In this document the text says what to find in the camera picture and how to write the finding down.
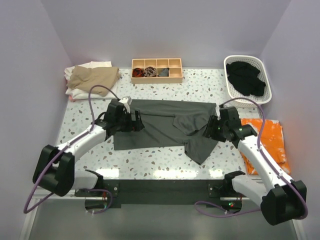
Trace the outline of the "dark grey t-shirt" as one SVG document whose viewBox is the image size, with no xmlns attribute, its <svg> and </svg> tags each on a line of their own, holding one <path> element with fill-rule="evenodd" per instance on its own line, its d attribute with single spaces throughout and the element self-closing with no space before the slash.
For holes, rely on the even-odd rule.
<svg viewBox="0 0 320 240">
<path fill-rule="evenodd" d="M 144 129 L 116 133 L 115 150 L 183 146 L 184 153 L 201 165 L 218 144 L 203 136 L 209 118 L 216 115 L 215 103 L 134 99 L 131 109 L 140 112 Z"/>
</svg>

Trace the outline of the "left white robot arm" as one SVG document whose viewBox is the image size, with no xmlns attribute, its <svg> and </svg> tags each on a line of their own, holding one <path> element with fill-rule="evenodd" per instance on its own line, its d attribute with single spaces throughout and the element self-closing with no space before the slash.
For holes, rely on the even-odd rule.
<svg viewBox="0 0 320 240">
<path fill-rule="evenodd" d="M 139 132 L 144 129 L 138 110 L 131 110 L 132 99 L 113 99 L 106 112 L 71 140 L 58 146 L 46 145 L 35 168 L 32 182 L 57 196 L 71 190 L 86 190 L 99 196 L 104 190 L 104 178 L 93 170 L 76 171 L 76 162 L 95 146 L 118 132 Z"/>
</svg>

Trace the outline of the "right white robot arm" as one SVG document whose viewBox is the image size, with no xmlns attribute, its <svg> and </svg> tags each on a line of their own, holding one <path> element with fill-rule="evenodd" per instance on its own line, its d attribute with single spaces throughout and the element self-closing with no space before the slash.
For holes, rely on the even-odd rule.
<svg viewBox="0 0 320 240">
<path fill-rule="evenodd" d="M 258 172 L 262 183 L 238 170 L 225 174 L 220 193 L 233 197 L 242 194 L 259 206 L 265 220 L 272 226 L 308 215 L 307 187 L 295 181 L 276 163 L 261 142 L 261 132 L 243 125 L 235 107 L 220 106 L 220 116 L 211 115 L 203 136 L 216 141 L 229 141 Z"/>
</svg>

